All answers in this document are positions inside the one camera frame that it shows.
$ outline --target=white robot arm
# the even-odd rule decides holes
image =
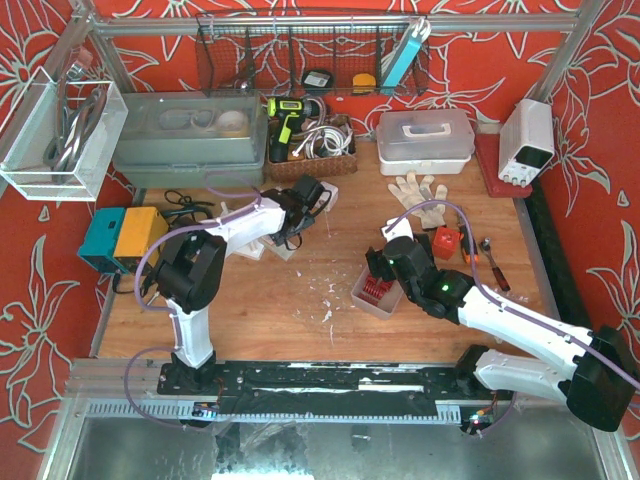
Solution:
[[[471,394],[479,384],[491,390],[525,392],[566,403],[574,415],[601,430],[618,428],[634,387],[573,340],[638,379],[636,364],[619,332],[603,327],[595,333],[550,319],[476,285],[468,275],[439,270],[428,240],[414,239],[407,219],[389,233],[383,230],[383,235],[384,249],[367,252],[374,277],[398,280],[409,300],[434,317],[489,333],[535,357],[473,345],[457,365],[463,390]]]
[[[322,210],[312,211],[325,191],[316,179],[303,175],[291,189],[262,192],[259,202],[202,222],[210,222],[211,228],[166,242],[149,280],[157,282],[172,310],[175,355],[186,369],[198,370],[212,359],[215,362],[209,304],[218,292],[224,259],[265,235],[276,245],[300,235]]]

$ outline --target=clear plastic bin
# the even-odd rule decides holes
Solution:
[[[40,73],[48,77],[39,69],[32,78],[42,78]],[[107,90],[107,100],[73,170],[54,172],[44,155],[54,136],[57,84],[49,78],[46,83],[31,80],[29,85],[41,87],[43,94],[0,163],[0,175],[27,200],[95,201],[127,117],[120,91],[112,81],[68,83],[68,92],[77,95],[69,97],[71,102],[81,102],[98,86]]]
[[[264,183],[267,116],[258,96],[208,98],[200,92],[124,96],[129,118],[113,164],[140,188],[199,188],[205,173]],[[211,186],[241,186],[210,177]]]
[[[464,110],[387,112],[376,129],[383,175],[460,173],[474,152]]]

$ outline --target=white glove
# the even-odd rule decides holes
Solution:
[[[409,172],[406,180],[402,177],[396,177],[398,185],[389,184],[388,187],[391,194],[398,199],[402,206],[409,209],[425,200],[434,198],[431,194],[433,180],[433,175],[425,175],[420,185],[418,185],[415,172]],[[436,200],[446,200],[447,192],[446,186],[438,185],[435,195]],[[445,225],[444,210],[444,205],[437,205],[415,210],[412,214],[420,218],[422,228],[428,230]]]

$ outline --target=red object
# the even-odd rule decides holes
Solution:
[[[451,230],[447,227],[438,227],[438,230],[436,230],[436,236],[431,244],[433,254],[443,260],[449,260],[458,249],[460,237],[460,232]]]
[[[494,198],[526,198],[531,195],[533,187],[522,188],[505,183],[498,178],[500,162],[500,135],[497,133],[476,134],[476,158],[487,186],[487,192]]]
[[[383,282],[379,278],[375,278],[369,274],[364,287],[362,287],[362,292],[358,294],[358,298],[369,302],[371,305],[377,306],[378,301],[391,290],[392,285],[393,282]]]

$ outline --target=white storage box lid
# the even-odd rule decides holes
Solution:
[[[466,159],[474,151],[474,133],[460,109],[383,113],[376,132],[387,162]]]

